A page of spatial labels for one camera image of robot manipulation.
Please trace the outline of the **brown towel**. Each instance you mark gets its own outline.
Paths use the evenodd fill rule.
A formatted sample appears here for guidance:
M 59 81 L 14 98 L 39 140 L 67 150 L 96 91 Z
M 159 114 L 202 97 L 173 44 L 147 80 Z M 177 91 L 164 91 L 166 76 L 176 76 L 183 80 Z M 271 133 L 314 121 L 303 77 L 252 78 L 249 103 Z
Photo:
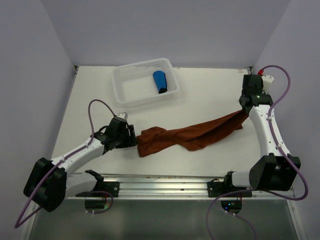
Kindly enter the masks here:
M 154 126 L 141 132 L 137 139 L 137 150 L 141 158 L 158 153 L 174 145 L 180 145 L 194 152 L 215 144 L 234 131 L 243 128 L 248 115 L 239 110 L 207 122 L 166 130 Z

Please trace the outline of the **white plastic basket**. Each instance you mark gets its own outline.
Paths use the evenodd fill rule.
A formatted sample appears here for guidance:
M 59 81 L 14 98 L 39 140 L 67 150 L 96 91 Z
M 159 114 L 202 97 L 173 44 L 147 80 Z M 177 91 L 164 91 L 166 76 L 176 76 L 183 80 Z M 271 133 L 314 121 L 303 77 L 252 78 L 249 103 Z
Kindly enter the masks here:
M 167 91 L 158 93 L 153 73 L 163 71 Z M 173 97 L 180 86 L 174 68 L 167 58 L 121 65 L 112 70 L 112 86 L 116 101 L 123 107 L 135 107 Z

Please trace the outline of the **blue and grey towel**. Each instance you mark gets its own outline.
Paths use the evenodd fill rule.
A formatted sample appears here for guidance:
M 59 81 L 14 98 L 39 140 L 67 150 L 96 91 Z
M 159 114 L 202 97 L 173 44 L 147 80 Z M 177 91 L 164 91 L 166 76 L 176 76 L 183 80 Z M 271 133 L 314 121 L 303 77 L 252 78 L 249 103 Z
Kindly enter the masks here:
M 166 74 L 161 70 L 157 70 L 152 74 L 152 77 L 155 82 L 158 93 L 165 93 L 168 90 Z

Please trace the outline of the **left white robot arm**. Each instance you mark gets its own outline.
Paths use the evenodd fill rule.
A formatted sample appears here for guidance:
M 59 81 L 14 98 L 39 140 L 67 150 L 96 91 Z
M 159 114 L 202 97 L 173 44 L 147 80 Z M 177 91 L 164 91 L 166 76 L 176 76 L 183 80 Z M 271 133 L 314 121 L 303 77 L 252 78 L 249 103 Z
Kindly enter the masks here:
M 74 173 L 88 162 L 113 149 L 137 144 L 134 126 L 125 112 L 113 117 L 107 126 L 95 132 L 79 148 L 48 160 L 40 158 L 33 166 L 23 193 L 47 212 L 55 210 L 68 197 L 104 196 L 103 177 L 93 170 Z

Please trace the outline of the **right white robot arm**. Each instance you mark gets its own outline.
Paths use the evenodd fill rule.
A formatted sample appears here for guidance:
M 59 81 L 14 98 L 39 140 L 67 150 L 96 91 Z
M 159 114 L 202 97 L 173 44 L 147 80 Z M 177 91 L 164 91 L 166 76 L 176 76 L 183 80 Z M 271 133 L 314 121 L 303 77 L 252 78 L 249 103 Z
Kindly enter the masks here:
M 240 190 L 288 191 L 301 166 L 292 156 L 280 134 L 273 100 L 268 94 L 274 78 L 269 75 L 243 76 L 239 103 L 252 121 L 260 148 L 260 159 L 248 171 L 230 171 L 223 181 L 223 192 L 235 196 Z

